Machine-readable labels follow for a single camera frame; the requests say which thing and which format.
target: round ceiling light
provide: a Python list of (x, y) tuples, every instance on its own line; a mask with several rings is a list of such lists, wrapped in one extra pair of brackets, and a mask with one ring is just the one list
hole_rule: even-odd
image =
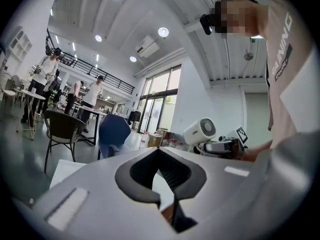
[(131, 57), (130, 57), (130, 61), (132, 61), (132, 62), (136, 62), (136, 61), (137, 61), (137, 59), (136, 59), (136, 57), (131, 56)]
[(169, 30), (166, 27), (160, 27), (158, 34), (160, 37), (166, 38), (169, 35)]
[(97, 34), (97, 35), (95, 36), (95, 40), (97, 40), (98, 42), (101, 42), (101, 41), (102, 41), (102, 37)]

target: ceiling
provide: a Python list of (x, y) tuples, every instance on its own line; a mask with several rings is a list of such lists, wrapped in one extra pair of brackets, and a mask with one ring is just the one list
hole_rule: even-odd
[[(252, 79), (262, 79), (267, 61), (264, 39), (253, 42), (249, 37), (236, 35), (228, 35), (225, 39), (214, 32), (206, 35), (202, 30), (199, 18), (210, 12), (215, 1), (55, 0), (52, 7), (54, 16), (50, 17), (49, 25), (67, 26), (81, 33), (81, 36), (102, 36), (101, 59), (126, 63), (133, 74), (183, 48), (206, 88), (221, 80), (239, 79), (246, 83)], [(160, 27), (169, 29), (167, 38), (158, 35)], [(160, 49), (149, 58), (132, 63), (129, 57), (137, 56), (135, 47), (146, 35), (154, 38)], [(71, 42), (66, 35), (64, 38), (60, 37), (60, 46), (73, 54)], [(90, 52), (85, 42), (77, 41), (78, 58), (95, 65), (96, 52)], [(250, 61), (244, 59), (247, 52), (253, 54)]]
[[(64, 71), (60, 70), (59, 78), (61, 80), (63, 80), (65, 76), (66, 76), (66, 73)], [(75, 82), (77, 82), (77, 81), (83, 81), (84, 82), (83, 86), (85, 86), (85, 87), (88, 87), (93, 82), (93, 81), (85, 81), (83, 79), (80, 79), (80, 78), (70, 74), (66, 83), (70, 87), (70, 86), (73, 86), (73, 84)], [(109, 101), (115, 102), (115, 103), (122, 102), (122, 101), (125, 100), (123, 97), (121, 97), (119, 95), (116, 95), (116, 94), (114, 94), (114, 93), (112, 93), (112, 92), (110, 92), (110, 91), (108, 91), (106, 89), (103, 89), (102, 97), (103, 97), (103, 99), (106, 99), (107, 97), (110, 97)]]

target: neck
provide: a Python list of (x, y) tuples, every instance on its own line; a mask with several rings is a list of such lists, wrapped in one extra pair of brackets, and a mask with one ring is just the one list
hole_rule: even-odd
[(257, 4), (255, 7), (255, 19), (258, 35), (268, 40), (268, 6)]

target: fan grille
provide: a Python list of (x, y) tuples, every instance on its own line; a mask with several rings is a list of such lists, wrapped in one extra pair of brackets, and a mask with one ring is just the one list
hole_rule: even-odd
[[(211, 127), (211, 130), (207, 130), (206, 129), (206, 124), (209, 124), (210, 127)], [(201, 119), (200, 121), (200, 127), (201, 127), (201, 130), (202, 132), (204, 133), (204, 135), (206, 136), (214, 136), (216, 134), (216, 128), (215, 128), (215, 125), (214, 123), (209, 119), (209, 118), (204, 118), (204, 119)]]

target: air conditioner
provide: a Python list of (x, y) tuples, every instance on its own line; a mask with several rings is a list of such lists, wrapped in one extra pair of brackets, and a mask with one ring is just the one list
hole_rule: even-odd
[(140, 45), (135, 47), (135, 51), (140, 57), (148, 58), (151, 54), (154, 54), (159, 50), (159, 46), (156, 41), (147, 35), (141, 42)]

